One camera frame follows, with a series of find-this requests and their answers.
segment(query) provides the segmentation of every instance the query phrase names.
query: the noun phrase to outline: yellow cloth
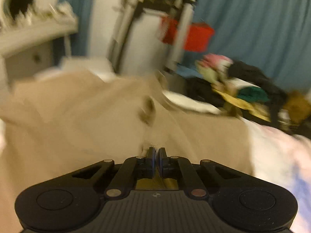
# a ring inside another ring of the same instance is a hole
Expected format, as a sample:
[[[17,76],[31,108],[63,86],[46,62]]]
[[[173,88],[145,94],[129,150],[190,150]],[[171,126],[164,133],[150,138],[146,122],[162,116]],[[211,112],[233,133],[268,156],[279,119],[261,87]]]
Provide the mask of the yellow cloth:
[[[288,94],[288,101],[283,106],[288,111],[290,119],[294,125],[299,125],[311,113],[311,104],[298,91]]]
[[[234,106],[237,106],[240,109],[248,110],[250,112],[250,114],[252,114],[253,116],[258,117],[258,118],[265,120],[267,122],[270,122],[270,118],[263,116],[252,104],[250,104],[250,103],[248,103],[242,99],[238,99],[238,98],[235,98],[235,97],[228,95],[226,93],[220,92],[216,89],[213,89],[213,91],[220,94],[226,102],[228,102]]]
[[[211,67],[203,67],[199,63],[196,63],[196,65],[197,71],[203,75],[204,80],[212,84],[218,83],[218,75],[215,70],[213,70]]]

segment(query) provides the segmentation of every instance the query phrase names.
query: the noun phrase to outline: metal pin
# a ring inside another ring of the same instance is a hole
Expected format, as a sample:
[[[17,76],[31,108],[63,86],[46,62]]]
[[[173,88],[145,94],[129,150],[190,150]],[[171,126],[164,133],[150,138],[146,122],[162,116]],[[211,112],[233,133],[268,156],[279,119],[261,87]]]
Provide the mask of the metal pin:
[[[193,189],[191,194],[195,197],[203,197],[206,195],[206,191],[203,189]]]
[[[106,194],[109,196],[109,197],[117,197],[119,195],[122,194],[121,190],[119,189],[110,189],[106,192]]]
[[[143,164],[145,162],[145,158],[142,156],[137,156],[137,164]]]

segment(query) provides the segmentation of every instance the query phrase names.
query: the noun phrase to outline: brown cloth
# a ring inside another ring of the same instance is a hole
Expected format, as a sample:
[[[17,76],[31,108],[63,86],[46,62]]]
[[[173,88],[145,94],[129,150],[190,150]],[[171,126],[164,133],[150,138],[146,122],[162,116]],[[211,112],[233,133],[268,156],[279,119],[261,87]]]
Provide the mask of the brown cloth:
[[[290,120],[293,125],[298,126],[311,113],[311,104],[298,91],[293,91],[288,94],[288,101],[283,106],[283,109],[288,111]]]
[[[160,75],[103,82],[88,71],[20,83],[2,107],[0,232],[21,230],[14,201],[24,189],[104,159],[123,163],[149,146],[192,163],[210,159],[252,173],[247,128],[233,117],[184,111]]]

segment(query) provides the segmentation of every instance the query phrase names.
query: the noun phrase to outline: circular pad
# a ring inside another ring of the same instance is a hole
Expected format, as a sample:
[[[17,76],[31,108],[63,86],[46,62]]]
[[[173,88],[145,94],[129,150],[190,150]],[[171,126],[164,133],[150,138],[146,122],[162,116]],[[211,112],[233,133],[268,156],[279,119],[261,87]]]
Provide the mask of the circular pad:
[[[64,190],[50,190],[39,195],[37,203],[43,209],[59,210],[68,207],[73,195]]]
[[[34,231],[70,231],[91,221],[100,209],[90,186],[38,184],[16,199],[15,211],[24,228]]]
[[[240,195],[240,202],[249,209],[264,211],[274,206],[275,198],[265,191],[250,190]]]

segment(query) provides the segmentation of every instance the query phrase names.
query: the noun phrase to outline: ridged plastic surface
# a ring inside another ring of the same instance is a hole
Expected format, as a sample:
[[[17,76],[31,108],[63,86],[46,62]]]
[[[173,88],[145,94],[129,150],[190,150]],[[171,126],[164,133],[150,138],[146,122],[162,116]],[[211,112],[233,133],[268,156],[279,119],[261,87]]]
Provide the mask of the ridged plastic surface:
[[[127,198],[107,202],[92,222],[70,232],[241,233],[243,231],[220,220],[207,202],[192,200],[183,191],[133,190]]]

